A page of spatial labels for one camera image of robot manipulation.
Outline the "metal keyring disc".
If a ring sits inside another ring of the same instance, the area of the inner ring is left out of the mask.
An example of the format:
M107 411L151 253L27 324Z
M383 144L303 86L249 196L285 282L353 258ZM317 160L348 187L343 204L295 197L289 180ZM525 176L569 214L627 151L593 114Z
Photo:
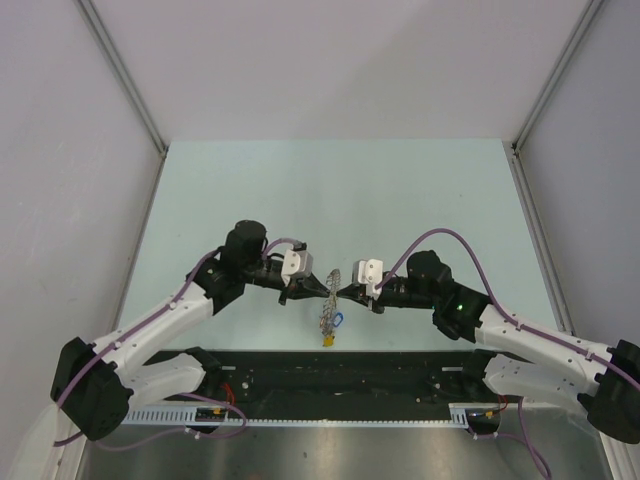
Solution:
M325 286L329 290L329 297L324 300L319 327L324 337L331 337L335 330L334 317L337 313L337 292L340 290L341 272L333 269L327 276Z

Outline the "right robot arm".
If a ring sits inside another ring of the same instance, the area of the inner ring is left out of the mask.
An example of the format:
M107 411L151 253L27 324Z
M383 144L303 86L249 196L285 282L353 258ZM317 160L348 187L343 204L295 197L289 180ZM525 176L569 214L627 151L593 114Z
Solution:
M351 284L337 295L375 313L429 309L445 336L480 345L461 376L473 401L496 393L561 406L615 440L638 443L638 345L620 340L611 346L534 324L456 282L432 250L410 255L406 270L385 280L381 261L359 261Z

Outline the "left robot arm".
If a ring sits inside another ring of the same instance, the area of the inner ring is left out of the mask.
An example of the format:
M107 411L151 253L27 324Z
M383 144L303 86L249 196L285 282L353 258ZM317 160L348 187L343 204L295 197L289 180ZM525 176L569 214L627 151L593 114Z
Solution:
M329 297L312 273L305 243L291 239L282 257L270 257L264 225L236 223L225 243L205 254L184 284L127 327L85 342L76 337L61 349L50 397L77 427L98 441L141 406L180 395L207 400L221 387L220 365L194 347L172 360L148 361L180 334L212 318L240 298L246 286L278 292L278 301Z

